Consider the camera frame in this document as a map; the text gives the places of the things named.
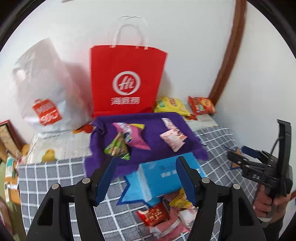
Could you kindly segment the person right hand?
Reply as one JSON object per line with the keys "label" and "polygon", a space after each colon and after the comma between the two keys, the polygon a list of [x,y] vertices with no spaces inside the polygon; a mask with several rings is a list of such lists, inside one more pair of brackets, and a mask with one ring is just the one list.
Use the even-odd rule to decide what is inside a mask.
{"label": "person right hand", "polygon": [[260,189],[257,193],[257,197],[253,204],[253,209],[258,218],[266,218],[267,213],[271,212],[272,207],[277,206],[276,211],[270,223],[274,223],[285,216],[287,204],[290,201],[291,194],[289,193],[286,197],[278,196],[272,200],[265,193],[265,187],[260,186]]}

